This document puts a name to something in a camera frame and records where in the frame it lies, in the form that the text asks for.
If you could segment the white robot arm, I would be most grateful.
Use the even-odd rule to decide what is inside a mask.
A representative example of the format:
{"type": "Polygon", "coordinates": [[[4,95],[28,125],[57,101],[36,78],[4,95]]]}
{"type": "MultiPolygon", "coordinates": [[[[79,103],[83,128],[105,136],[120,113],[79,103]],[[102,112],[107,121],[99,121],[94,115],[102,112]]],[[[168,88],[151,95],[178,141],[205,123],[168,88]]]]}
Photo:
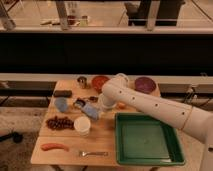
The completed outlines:
{"type": "Polygon", "coordinates": [[[213,171],[213,113],[194,107],[144,94],[129,87],[129,78],[116,74],[102,86],[98,103],[102,111],[123,102],[169,126],[182,130],[205,145],[199,171],[213,171]]]}

